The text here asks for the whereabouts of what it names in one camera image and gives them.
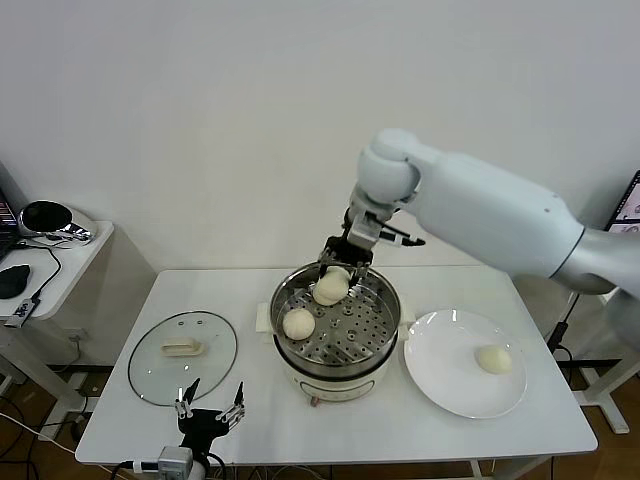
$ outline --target black cable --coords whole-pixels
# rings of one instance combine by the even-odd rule
[[[22,423],[25,423],[24,421],[24,413],[22,413],[22,410],[20,410],[20,408],[18,407],[18,405],[16,405],[13,400],[10,400],[9,398],[5,397],[4,395],[0,395],[0,399],[4,400],[5,402],[7,402],[9,405],[11,405],[16,412],[18,412],[18,415],[20,415],[20,421]],[[9,453],[11,451],[11,449],[13,447],[16,446],[16,444],[20,441],[20,439],[22,438],[22,434],[24,433],[24,428],[20,427],[20,433],[18,434],[18,436],[13,440],[13,442],[11,442],[11,445],[9,445],[7,448],[5,448],[2,453],[0,453],[0,458],[3,458],[7,453]]]
[[[256,473],[258,471],[258,468],[260,466],[256,465],[255,467],[253,467],[253,470],[251,470],[251,473],[249,474],[249,476],[247,477],[247,480],[251,480],[251,477],[253,477],[253,474]]]
[[[42,285],[40,285],[40,288],[38,288],[38,290],[36,290],[36,292],[31,295],[31,299],[35,299],[35,298],[39,298],[40,297],[40,293],[42,293],[42,289],[44,287],[47,286],[47,284],[53,280],[55,278],[56,275],[58,275],[58,273],[60,273],[60,270],[62,270],[62,264],[60,263],[60,260],[58,260],[58,257],[56,257],[56,254],[53,253],[53,250],[49,247],[35,247],[35,246],[30,246],[30,248],[37,248],[38,250],[46,250],[47,252],[49,252],[49,255],[51,255],[51,258],[53,258],[56,262],[56,264],[58,265],[58,267],[56,268],[56,271],[53,272],[49,278],[47,278],[44,283]]]
[[[126,462],[120,462],[118,465],[114,467],[113,470],[111,470],[111,476],[109,477],[109,480],[115,480],[116,475],[118,475],[118,470],[120,470],[121,468],[132,469],[133,462],[131,460],[127,460]]]
[[[76,363],[78,360],[80,360],[80,357],[82,357],[82,351],[80,350],[80,340],[78,338],[75,338],[73,340],[71,340],[73,343],[76,344],[76,356],[73,360],[71,360],[69,363],[67,363],[64,367],[62,367],[59,370],[53,370],[51,369],[51,371],[53,373],[62,373],[62,372],[66,372],[67,369],[73,365],[74,363]]]
[[[571,315],[571,313],[573,313],[573,309],[575,308],[579,299],[580,299],[580,294],[576,293],[575,297],[573,298],[573,302],[571,303],[571,307],[569,307],[569,311],[564,316],[564,318],[556,324],[553,331],[551,332],[551,335],[549,336],[549,340],[547,340],[547,347],[549,348],[549,351],[551,353],[555,352],[556,349],[558,348],[558,345],[560,345],[560,342],[562,342],[562,337],[567,331],[567,328],[569,328],[569,323],[568,323],[569,316]]]
[[[220,468],[222,468],[222,480],[227,480],[227,467],[222,461],[222,459],[216,454],[211,452],[207,453],[207,457],[213,458],[216,462],[218,462],[218,464],[220,465]]]
[[[82,407],[82,410],[80,411],[81,415],[87,410],[87,406],[88,405],[89,405],[89,397],[85,395],[85,397],[84,397],[84,406]],[[55,403],[47,411],[47,414],[44,416],[44,418],[42,419],[42,421],[38,425],[37,430],[41,430],[42,429],[42,427],[45,424],[44,422],[46,421],[47,418],[49,418],[49,415],[51,414],[51,410],[53,410],[53,407],[55,407]],[[33,438],[31,439],[31,444],[29,445],[29,451],[27,452],[27,462],[31,462],[31,455],[33,454],[33,447],[36,444],[36,439],[37,438],[38,438],[37,435],[33,435]],[[30,474],[29,474],[29,470],[28,470],[28,467],[27,467],[27,480],[29,480],[29,479],[30,479]]]
[[[573,355],[571,355],[571,352],[567,347],[563,345],[558,345],[558,349],[567,352],[567,354],[569,355],[569,362],[573,362]],[[567,379],[567,383],[569,384],[569,387],[571,387],[572,374],[573,374],[573,368],[569,367],[569,378]]]
[[[36,464],[29,460],[0,460],[0,464],[2,463],[5,463],[7,465],[27,465],[27,468],[33,468],[33,473],[35,474],[36,480],[40,480],[40,475],[38,474]]]
[[[49,255],[51,255],[51,258],[55,260],[57,265],[56,271],[53,272],[53,274],[51,274],[51,276],[47,278],[42,285],[40,285],[40,288],[38,288],[33,295],[31,295],[31,299],[34,300],[40,297],[40,294],[42,293],[42,289],[46,287],[47,284],[51,280],[53,280],[56,275],[58,275],[58,273],[60,273],[60,270],[62,270],[62,264],[60,263],[60,260],[58,260],[58,257],[56,257],[56,254],[53,253],[53,250],[51,249],[51,247],[39,247],[37,245],[27,245],[26,243],[17,243],[16,245],[13,246],[14,250],[27,250],[30,248],[34,248],[36,250],[46,250],[47,252],[49,252]]]

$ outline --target floor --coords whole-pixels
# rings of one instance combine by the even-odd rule
[[[584,388],[584,380],[577,371],[573,372],[572,387]],[[90,374],[82,387],[82,393],[97,395],[104,387],[108,374]],[[585,413],[592,428],[596,432],[600,447],[588,455],[557,457],[554,461],[554,479],[568,480],[640,480],[640,379],[633,377],[626,384],[614,392],[614,398],[626,417],[631,433],[614,435],[597,408],[587,408]],[[28,381],[22,386],[13,386],[7,397],[12,400],[24,413],[28,425],[38,425],[43,422],[47,412],[53,406],[53,399],[39,386]],[[6,401],[0,400],[0,411],[11,416],[17,412]],[[9,446],[20,429],[9,421],[0,419],[0,453]],[[18,443],[0,462],[24,461],[28,456],[33,436],[25,432]],[[75,448],[76,443],[70,434],[70,425],[63,425],[57,437],[62,445]],[[72,455],[59,450],[50,442],[33,442],[31,460],[36,465],[39,478],[42,480],[107,480],[109,474],[95,466],[85,466],[75,462]],[[491,470],[490,461],[481,462],[483,473],[488,475]],[[551,479],[550,462],[532,470],[523,479],[547,480]],[[242,467],[235,471],[237,480],[249,480],[252,468]],[[438,464],[403,464],[403,465],[341,465],[317,467],[314,470],[324,479],[352,480],[366,478],[376,479],[404,479],[404,478],[442,478],[470,475],[470,469],[465,463]],[[264,468],[253,472],[252,480],[313,479],[313,475],[304,470],[288,468],[278,472],[277,468],[268,471]],[[233,471],[229,471],[229,478],[233,478]],[[6,480],[36,479],[31,470],[27,476],[25,464],[0,463],[0,478]]]

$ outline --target glass lid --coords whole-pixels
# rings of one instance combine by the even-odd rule
[[[138,342],[129,359],[129,383],[141,399],[173,406],[199,378],[197,399],[227,375],[236,350],[236,334],[220,315],[179,313],[153,327]]]

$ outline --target white shelf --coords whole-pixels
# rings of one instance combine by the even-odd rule
[[[78,283],[91,261],[103,247],[111,233],[113,224],[100,221],[96,238],[87,245],[68,250],[54,249],[56,257],[62,264],[60,273],[42,290],[40,304],[29,322],[45,320],[52,317],[64,303],[73,287]],[[31,267],[31,275],[26,290],[15,298],[0,300],[0,317],[12,315],[20,302],[30,297],[55,271],[56,263],[46,250],[14,250],[0,261],[0,270],[15,265],[27,264]]]

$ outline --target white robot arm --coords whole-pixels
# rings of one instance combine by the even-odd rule
[[[589,294],[619,286],[640,297],[640,236],[586,229],[546,188],[388,129],[360,155],[343,238],[370,251],[399,209],[427,232],[510,275],[552,278]]]

